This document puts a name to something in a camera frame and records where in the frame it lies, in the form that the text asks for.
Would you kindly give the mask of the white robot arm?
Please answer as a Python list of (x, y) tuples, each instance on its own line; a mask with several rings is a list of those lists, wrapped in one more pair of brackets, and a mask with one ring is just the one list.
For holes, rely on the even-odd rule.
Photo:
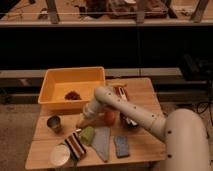
[(122, 99), (109, 86), (99, 86), (84, 105), (77, 126), (89, 125), (107, 107), (120, 111), (165, 143), (164, 171), (211, 171), (206, 127), (192, 110), (177, 109), (164, 117)]

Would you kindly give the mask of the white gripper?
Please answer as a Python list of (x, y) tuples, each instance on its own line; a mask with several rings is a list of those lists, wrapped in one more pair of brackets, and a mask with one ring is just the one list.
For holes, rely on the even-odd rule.
[(103, 111), (103, 104), (99, 101), (92, 99), (83, 107), (83, 114), (79, 115), (76, 122), (77, 128), (85, 128), (89, 125), (90, 120), (97, 117), (99, 113)]

